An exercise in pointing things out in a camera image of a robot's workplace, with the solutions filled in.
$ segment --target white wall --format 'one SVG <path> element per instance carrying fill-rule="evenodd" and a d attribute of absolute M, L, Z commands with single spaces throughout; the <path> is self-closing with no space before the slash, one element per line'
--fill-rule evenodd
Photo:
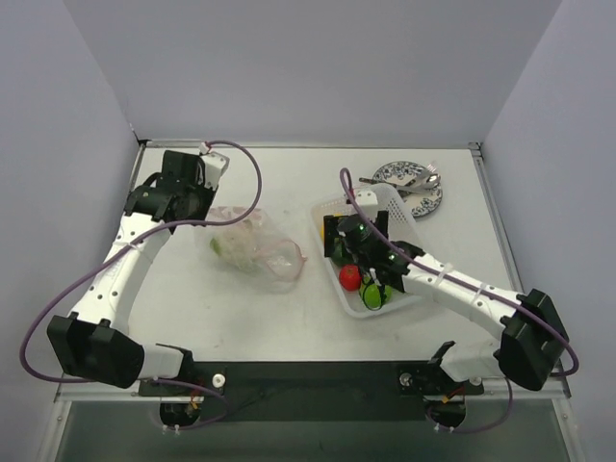
<path fill-rule="evenodd" d="M 482 141 L 560 0 L 64 0 L 141 138 Z"/>
<path fill-rule="evenodd" d="M 613 460 L 616 2 L 564 0 L 485 143 L 525 288 L 552 294 L 581 357 L 573 406 Z"/>
<path fill-rule="evenodd" d="M 19 367 L 19 343 L 104 256 L 137 147 L 61 0 L 0 2 L 0 57 L 0 460 L 30 461 L 56 387 Z M 44 328 L 29 352 L 59 373 Z"/>

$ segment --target white basket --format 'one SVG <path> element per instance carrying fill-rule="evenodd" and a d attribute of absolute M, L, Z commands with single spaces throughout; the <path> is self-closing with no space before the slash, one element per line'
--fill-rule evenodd
<path fill-rule="evenodd" d="M 372 190 L 378 198 L 379 210 L 387 210 L 389 212 L 388 232 L 389 238 L 392 241 L 406 241 L 419 247 L 422 246 L 415 219 L 410 209 L 392 186 L 379 183 L 365 188 L 356 188 L 355 190 L 360 191 L 362 189 Z M 347 204 L 347 199 L 339 195 L 320 201 L 310 209 L 312 234 L 317 240 L 321 255 L 324 253 L 323 242 L 321 240 L 323 217 L 336 214 L 352 215 L 354 213 L 353 206 Z M 369 310 L 366 308 L 357 292 L 347 292 L 342 288 L 340 282 L 338 282 L 338 273 L 340 271 L 338 267 L 336 267 L 329 258 L 322 257 L 322 259 L 325 263 L 327 274 L 329 274 L 334 288 L 338 293 L 338 297 L 343 304 L 343 308 L 354 318 L 369 318 L 371 316 L 384 315 L 385 313 L 407 307 L 421 300 L 417 295 L 402 294 L 394 290 L 392 299 L 385 303 L 380 310 Z"/>

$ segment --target plastic bag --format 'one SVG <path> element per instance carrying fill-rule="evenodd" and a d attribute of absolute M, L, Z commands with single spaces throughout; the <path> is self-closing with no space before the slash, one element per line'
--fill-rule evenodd
<path fill-rule="evenodd" d="M 208 219 L 229 220 L 245 212 L 242 207 L 214 207 Z M 207 228 L 210 249 L 224 262 L 272 281 L 299 278 L 306 258 L 294 241 L 276 228 L 266 212 L 255 209 L 247 218 L 228 226 Z"/>

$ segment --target red toy vegetable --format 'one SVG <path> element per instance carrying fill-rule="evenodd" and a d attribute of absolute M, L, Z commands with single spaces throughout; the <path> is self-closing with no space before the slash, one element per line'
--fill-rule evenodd
<path fill-rule="evenodd" d="M 359 273 L 359 268 L 355 265 L 344 265 L 340 270 L 338 280 L 340 285 L 349 292 L 359 291 L 359 287 L 362 285 L 362 276 Z"/>

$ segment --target table top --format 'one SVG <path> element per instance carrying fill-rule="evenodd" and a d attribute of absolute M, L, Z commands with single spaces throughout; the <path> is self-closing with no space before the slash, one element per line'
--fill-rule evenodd
<path fill-rule="evenodd" d="M 194 149 L 176 149 L 196 152 Z M 231 158 L 214 206 L 251 202 L 256 179 L 239 151 Z M 137 184 L 160 171 L 162 148 L 145 149 Z M 423 244 L 437 258 L 478 279 L 509 289 L 497 235 L 471 151 L 435 149 L 253 148 L 263 172 L 259 207 L 296 241 L 308 260 L 295 287 L 274 294 L 250 276 L 220 271 L 213 255 L 196 251 L 194 229 L 178 228 L 161 250 L 129 320 L 140 343 L 192 350 L 197 361 L 423 360 L 445 341 L 476 342 L 488 334 L 431 302 L 357 320 L 347 315 L 310 233 L 308 211 L 321 198 L 342 195 L 339 170 L 372 176 L 383 164 L 436 162 L 444 199 L 418 220 Z"/>

